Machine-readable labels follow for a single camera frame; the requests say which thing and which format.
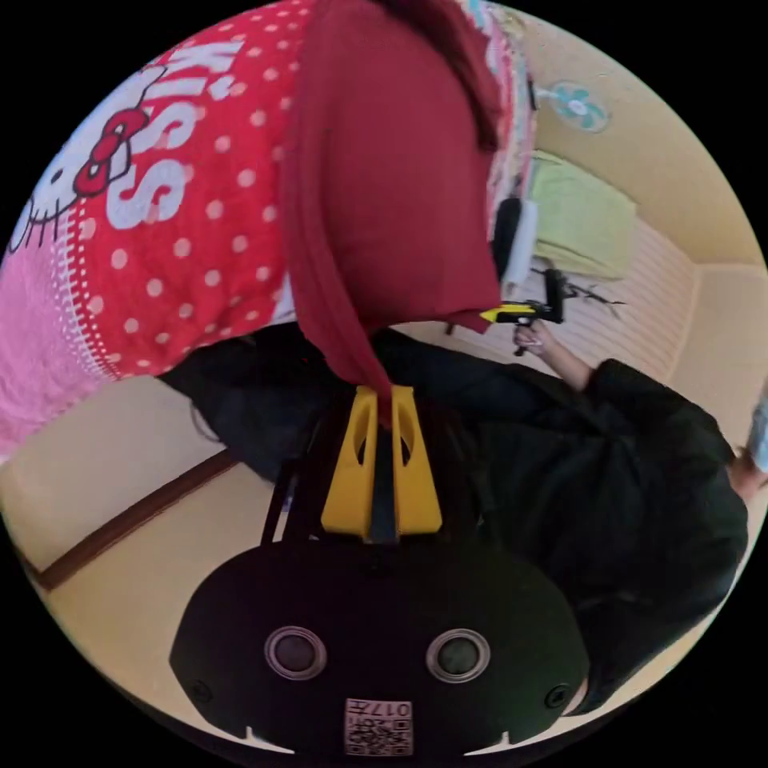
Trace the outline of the person's right hand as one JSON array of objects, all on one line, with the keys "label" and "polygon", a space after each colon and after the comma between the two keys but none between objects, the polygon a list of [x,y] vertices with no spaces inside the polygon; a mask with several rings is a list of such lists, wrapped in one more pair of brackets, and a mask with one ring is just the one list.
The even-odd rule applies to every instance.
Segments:
[{"label": "person's right hand", "polygon": [[558,341],[542,320],[536,320],[529,325],[517,325],[514,331],[514,344],[516,357],[532,354],[547,360],[558,349]]}]

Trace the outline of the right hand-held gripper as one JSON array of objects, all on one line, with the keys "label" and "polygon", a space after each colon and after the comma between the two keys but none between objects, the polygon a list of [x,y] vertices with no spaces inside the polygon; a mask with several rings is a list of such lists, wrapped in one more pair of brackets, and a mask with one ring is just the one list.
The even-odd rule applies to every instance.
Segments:
[{"label": "right hand-held gripper", "polygon": [[529,305],[501,305],[482,312],[480,317],[488,323],[511,325],[529,325],[536,320],[542,320],[538,308],[530,314]]}]

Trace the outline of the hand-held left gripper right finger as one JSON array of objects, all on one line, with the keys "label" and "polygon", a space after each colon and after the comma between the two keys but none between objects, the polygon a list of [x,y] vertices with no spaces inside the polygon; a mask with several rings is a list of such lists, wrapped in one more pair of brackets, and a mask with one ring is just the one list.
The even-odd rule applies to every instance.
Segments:
[{"label": "hand-held left gripper right finger", "polygon": [[391,431],[397,535],[436,534],[442,528],[442,512],[414,391],[409,387],[392,388]]}]

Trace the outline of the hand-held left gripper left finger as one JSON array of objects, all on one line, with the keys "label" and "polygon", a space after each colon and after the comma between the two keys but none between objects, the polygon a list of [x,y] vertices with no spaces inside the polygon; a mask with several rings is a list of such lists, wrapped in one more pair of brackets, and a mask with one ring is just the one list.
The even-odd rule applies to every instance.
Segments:
[{"label": "hand-held left gripper left finger", "polygon": [[322,510],[321,525],[328,534],[367,536],[370,532],[378,427],[378,397],[370,388],[360,386],[346,420]]}]

